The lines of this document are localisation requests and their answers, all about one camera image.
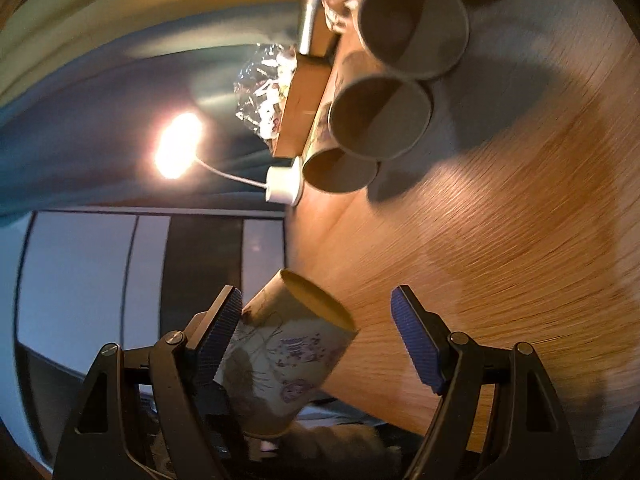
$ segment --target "white cable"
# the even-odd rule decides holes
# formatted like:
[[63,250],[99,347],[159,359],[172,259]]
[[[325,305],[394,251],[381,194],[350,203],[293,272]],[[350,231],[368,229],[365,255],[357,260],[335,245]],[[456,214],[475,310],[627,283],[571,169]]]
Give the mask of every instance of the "white cable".
[[209,170],[211,173],[215,173],[218,176],[223,176],[225,178],[235,180],[236,182],[242,182],[243,184],[249,184],[249,186],[261,187],[262,189],[267,189],[266,184],[263,184],[261,182],[256,182],[255,180],[251,180],[248,178],[242,178],[241,176],[235,176],[228,173],[224,173],[223,171],[217,170],[216,168],[212,168],[209,164],[205,164],[198,157],[196,157],[196,162],[206,170]]

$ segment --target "blue gripper pad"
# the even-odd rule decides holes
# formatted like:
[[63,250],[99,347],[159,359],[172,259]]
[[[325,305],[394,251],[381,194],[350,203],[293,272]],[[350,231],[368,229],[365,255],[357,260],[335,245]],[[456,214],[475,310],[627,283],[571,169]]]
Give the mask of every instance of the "blue gripper pad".
[[196,373],[193,378],[195,386],[207,386],[213,382],[216,376],[222,357],[225,354],[226,347],[231,341],[240,315],[242,314],[242,293],[235,287],[231,292],[225,287],[220,293],[216,303],[221,303],[218,311],[211,323],[210,329],[202,337],[200,344],[196,350]]
[[393,290],[391,316],[418,372],[418,377],[422,384],[431,387],[433,393],[442,395],[446,389],[446,380],[440,368],[440,351],[418,317],[417,309],[424,312],[422,305],[407,285],[398,286]]

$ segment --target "cardboard box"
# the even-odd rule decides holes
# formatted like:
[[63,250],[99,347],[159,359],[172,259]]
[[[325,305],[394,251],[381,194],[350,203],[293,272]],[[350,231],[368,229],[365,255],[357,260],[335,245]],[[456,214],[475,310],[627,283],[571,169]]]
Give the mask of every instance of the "cardboard box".
[[282,111],[280,133],[273,141],[272,155],[281,158],[302,155],[331,73],[331,65],[322,58],[296,54],[296,63]]

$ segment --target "glowing light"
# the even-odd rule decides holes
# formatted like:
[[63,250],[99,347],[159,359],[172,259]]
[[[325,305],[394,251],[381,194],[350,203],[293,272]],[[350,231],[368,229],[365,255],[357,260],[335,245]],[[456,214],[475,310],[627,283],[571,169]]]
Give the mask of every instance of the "glowing light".
[[165,178],[178,178],[196,160],[202,122],[196,114],[181,114],[162,133],[156,167]]

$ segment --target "wood grain surface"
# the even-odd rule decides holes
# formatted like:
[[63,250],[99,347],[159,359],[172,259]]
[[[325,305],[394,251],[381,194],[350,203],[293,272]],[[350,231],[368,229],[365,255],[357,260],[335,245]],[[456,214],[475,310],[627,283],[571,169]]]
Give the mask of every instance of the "wood grain surface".
[[426,430],[438,398],[389,311],[408,283],[480,344],[532,342],[580,456],[603,456],[640,404],[640,46],[611,0],[465,3],[470,44],[418,145],[290,212],[290,266],[361,329],[326,388]]

